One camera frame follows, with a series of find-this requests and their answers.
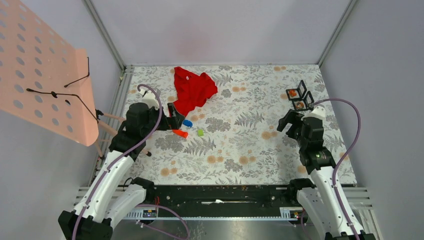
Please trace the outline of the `red shirt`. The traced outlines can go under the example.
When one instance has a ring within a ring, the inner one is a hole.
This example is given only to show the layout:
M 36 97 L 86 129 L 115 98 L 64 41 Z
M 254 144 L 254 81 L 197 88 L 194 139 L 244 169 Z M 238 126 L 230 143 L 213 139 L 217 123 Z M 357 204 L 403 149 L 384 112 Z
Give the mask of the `red shirt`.
M 208 74 L 203 72 L 197 75 L 180 66 L 174 68 L 174 86 L 177 100 L 173 104 L 185 117 L 218 93 L 216 83 Z

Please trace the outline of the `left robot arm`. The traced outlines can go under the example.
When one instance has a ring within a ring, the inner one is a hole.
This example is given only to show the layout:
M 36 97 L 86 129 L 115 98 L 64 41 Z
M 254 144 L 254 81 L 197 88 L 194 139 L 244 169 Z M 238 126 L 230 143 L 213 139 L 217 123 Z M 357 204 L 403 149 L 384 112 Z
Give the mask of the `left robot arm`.
M 118 223 L 136 205 L 154 202 L 154 183 L 140 177 L 134 178 L 114 203 L 111 200 L 125 173 L 146 147 L 147 139 L 155 131 L 180 129 L 185 116 L 172 102 L 167 107 L 169 116 L 162 106 L 149 107 L 142 102 L 130 105 L 92 185 L 72 211 L 64 210 L 58 218 L 65 239 L 109 240 Z

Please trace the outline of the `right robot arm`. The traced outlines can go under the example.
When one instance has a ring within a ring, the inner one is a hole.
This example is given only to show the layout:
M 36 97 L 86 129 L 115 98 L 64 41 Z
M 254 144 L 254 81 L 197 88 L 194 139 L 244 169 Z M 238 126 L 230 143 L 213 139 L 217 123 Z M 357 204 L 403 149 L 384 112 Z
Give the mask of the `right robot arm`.
M 324 145 L 326 111 L 318 106 L 307 114 L 290 109 L 279 119 L 277 131 L 290 125 L 286 135 L 296 140 L 308 177 L 292 179 L 286 198 L 301 205 L 321 240 L 374 240 L 356 218 L 337 175 L 337 164 Z

